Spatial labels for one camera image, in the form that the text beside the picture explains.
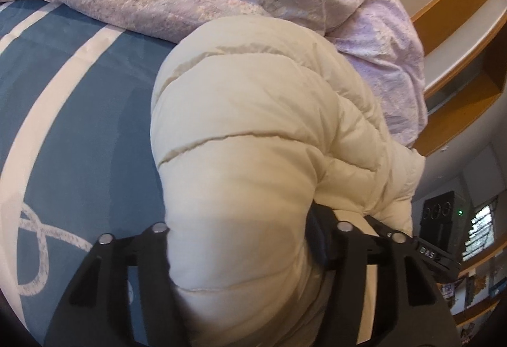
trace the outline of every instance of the black speaker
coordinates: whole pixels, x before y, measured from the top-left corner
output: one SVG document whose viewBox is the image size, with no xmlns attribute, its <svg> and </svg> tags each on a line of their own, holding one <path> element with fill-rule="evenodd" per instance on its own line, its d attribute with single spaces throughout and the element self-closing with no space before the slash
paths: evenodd
<svg viewBox="0 0 507 347">
<path fill-rule="evenodd" d="M 419 237 L 461 260 L 472 227 L 472 210 L 455 191 L 424 202 Z"/>
</svg>

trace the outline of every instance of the blue bedsheet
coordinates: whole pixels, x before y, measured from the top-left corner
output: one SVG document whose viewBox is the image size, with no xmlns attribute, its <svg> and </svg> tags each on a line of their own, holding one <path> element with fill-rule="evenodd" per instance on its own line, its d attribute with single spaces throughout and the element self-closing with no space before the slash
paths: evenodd
<svg viewBox="0 0 507 347">
<path fill-rule="evenodd" d="M 20 298 L 41 343 L 96 238 L 135 235 L 164 219 L 150 98 L 174 44 L 40 0 L 0 10 L 0 246 L 17 261 L 15 273 L 0 267 L 0 287 Z M 134 333 L 145 343 L 135 271 L 130 283 Z"/>
</svg>

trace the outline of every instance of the wooden shelf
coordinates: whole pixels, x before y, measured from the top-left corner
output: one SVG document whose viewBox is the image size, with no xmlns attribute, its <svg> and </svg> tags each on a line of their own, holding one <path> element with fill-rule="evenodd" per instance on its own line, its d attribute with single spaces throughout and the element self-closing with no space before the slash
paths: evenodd
<svg viewBox="0 0 507 347">
<path fill-rule="evenodd" d="M 414 27 L 424 47 L 430 54 L 461 25 L 463 25 L 487 0 L 432 0 L 412 17 Z"/>
<path fill-rule="evenodd" d="M 481 116 L 501 95 L 507 74 L 506 16 L 495 36 L 484 45 L 483 71 L 444 106 L 431 114 L 414 148 L 428 156 L 444 147 Z"/>
<path fill-rule="evenodd" d="M 480 316 L 485 315 L 487 312 L 493 310 L 498 303 L 500 302 L 501 294 L 498 294 L 496 297 L 493 298 L 486 298 L 477 304 L 473 305 L 472 307 L 466 308 L 462 312 L 457 313 L 454 315 L 454 321 L 456 322 L 457 327 L 466 326 L 467 324 L 471 323 L 472 321 L 475 321 Z"/>
<path fill-rule="evenodd" d="M 495 11 L 489 7 L 481 8 L 481 11 L 485 12 L 487 18 L 495 17 Z M 483 21 L 484 24 L 478 26 L 471 22 L 470 25 L 463 25 L 463 30 L 460 31 L 463 34 L 467 34 L 467 40 L 472 40 L 474 35 L 482 35 L 478 39 L 475 46 L 469 46 L 468 49 L 460 48 L 460 44 L 466 46 L 468 42 L 455 43 L 452 38 L 442 44 L 441 47 L 437 48 L 430 56 L 425 59 L 425 73 L 428 75 L 428 79 L 432 79 L 434 75 L 437 77 L 434 81 L 427 86 L 424 92 L 424 98 L 428 99 L 433 96 L 445 85 L 447 85 L 454 77 L 456 77 L 465 67 L 467 67 L 482 51 L 484 51 L 494 37 L 501 31 L 502 27 L 507 23 L 507 12 L 500 14 L 498 18 L 493 20 L 493 24 L 489 26 L 487 23 L 491 22 L 490 19 L 477 19 Z M 481 28 L 486 29 L 485 33 L 482 33 Z"/>
</svg>

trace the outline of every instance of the ceiling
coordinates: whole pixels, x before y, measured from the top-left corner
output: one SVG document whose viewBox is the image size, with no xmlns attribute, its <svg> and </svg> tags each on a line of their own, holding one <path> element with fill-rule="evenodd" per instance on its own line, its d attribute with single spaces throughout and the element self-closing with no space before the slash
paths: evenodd
<svg viewBox="0 0 507 347">
<path fill-rule="evenodd" d="M 427 157 L 414 201 L 455 177 L 491 141 L 501 126 L 507 128 L 507 92 L 444 148 Z"/>
</svg>

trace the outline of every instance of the white stripe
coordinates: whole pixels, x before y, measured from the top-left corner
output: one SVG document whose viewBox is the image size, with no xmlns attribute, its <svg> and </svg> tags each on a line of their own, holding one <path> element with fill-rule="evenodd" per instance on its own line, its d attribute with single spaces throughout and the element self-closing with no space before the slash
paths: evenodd
<svg viewBox="0 0 507 347">
<path fill-rule="evenodd" d="M 5 2 L 5 3 L 1 4 L 0 5 L 0 12 L 2 12 L 5 8 L 7 8 L 13 2 L 14 1 L 9 1 L 9 2 Z"/>
<path fill-rule="evenodd" d="M 0 175 L 0 284 L 12 309 L 25 323 L 18 294 L 17 235 L 30 173 L 60 109 L 98 57 L 123 29 L 106 26 L 62 66 L 26 116 Z"/>
<path fill-rule="evenodd" d="M 48 3 L 38 11 L 32 13 L 28 18 L 24 19 L 16 26 L 14 26 L 11 32 L 2 36 L 0 39 L 0 54 L 5 51 L 5 48 L 7 48 L 13 40 L 19 38 L 19 35 L 21 35 L 24 30 L 31 27 L 35 22 L 40 21 L 43 17 L 45 17 L 52 10 L 56 9 L 58 6 L 60 5 L 56 3 Z"/>
</svg>

